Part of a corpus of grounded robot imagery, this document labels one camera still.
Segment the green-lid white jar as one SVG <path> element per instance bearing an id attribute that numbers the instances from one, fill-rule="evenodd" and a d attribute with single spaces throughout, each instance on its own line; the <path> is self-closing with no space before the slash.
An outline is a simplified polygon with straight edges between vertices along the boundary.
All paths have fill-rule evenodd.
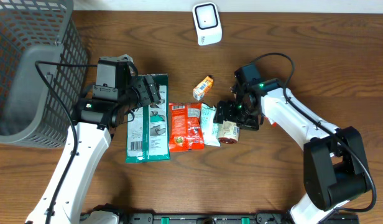
<path id="1" fill-rule="evenodd" d="M 232 121 L 218 124 L 217 138 L 220 143 L 236 144 L 239 140 L 239 127 Z"/>

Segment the teal white snack packet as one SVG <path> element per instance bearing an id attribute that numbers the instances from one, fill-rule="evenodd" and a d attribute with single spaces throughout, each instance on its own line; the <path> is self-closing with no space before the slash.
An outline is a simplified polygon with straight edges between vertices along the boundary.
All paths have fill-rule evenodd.
<path id="1" fill-rule="evenodd" d="M 220 147 L 217 138 L 218 126 L 214 124 L 214 117 L 216 114 L 215 107 L 209 107 L 206 104 L 201 105 L 201 130 L 203 133 L 204 144 L 207 146 Z"/>

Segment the orange white small packet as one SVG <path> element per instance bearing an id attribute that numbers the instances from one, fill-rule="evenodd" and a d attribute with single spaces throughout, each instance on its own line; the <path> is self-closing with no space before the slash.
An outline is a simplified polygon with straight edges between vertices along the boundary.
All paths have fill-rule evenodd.
<path id="1" fill-rule="evenodd" d="M 194 99 L 200 101 L 212 88 L 213 78 L 211 76 L 206 76 L 196 87 L 193 89 Z"/>

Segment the green white snack bag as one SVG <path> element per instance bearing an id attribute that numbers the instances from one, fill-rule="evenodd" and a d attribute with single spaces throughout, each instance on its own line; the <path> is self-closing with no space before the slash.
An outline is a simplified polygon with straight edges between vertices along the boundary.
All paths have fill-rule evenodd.
<path id="1" fill-rule="evenodd" d="M 160 101 L 135 110 L 127 119 L 126 162 L 132 164 L 167 161 L 168 75 L 152 74 L 159 85 Z"/>

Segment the red snack packet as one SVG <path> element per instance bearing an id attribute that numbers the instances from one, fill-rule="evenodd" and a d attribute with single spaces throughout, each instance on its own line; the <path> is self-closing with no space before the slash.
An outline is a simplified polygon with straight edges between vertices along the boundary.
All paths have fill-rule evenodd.
<path id="1" fill-rule="evenodd" d="M 170 152 L 203 150 L 205 147 L 200 124 L 201 103 L 170 103 Z"/>

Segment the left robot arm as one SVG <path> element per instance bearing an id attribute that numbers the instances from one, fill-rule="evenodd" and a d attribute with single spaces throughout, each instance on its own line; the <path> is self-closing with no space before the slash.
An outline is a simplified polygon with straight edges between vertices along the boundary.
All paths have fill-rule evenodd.
<path id="1" fill-rule="evenodd" d="M 99 205 L 84 214 L 82 206 L 97 165 L 108 149 L 115 129 L 124 116 L 160 101 L 159 84 L 151 75 L 141 75 L 117 88 L 93 85 L 93 97 L 82 96 L 60 160 L 42 198 L 26 223 L 125 223 L 120 209 Z"/>

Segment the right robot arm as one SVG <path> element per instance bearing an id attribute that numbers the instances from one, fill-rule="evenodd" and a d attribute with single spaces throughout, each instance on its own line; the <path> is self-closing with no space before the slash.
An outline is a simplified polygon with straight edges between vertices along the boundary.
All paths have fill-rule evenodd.
<path id="1" fill-rule="evenodd" d="M 266 213 L 282 223 L 342 222 L 340 211 L 359 213 L 345 205 L 366 192 L 376 195 L 362 137 L 357 129 L 329 123 L 294 98 L 278 79 L 238 82 L 235 100 L 219 101 L 215 123 L 257 131 L 267 119 L 278 124 L 303 151 L 305 195 L 286 214 Z"/>

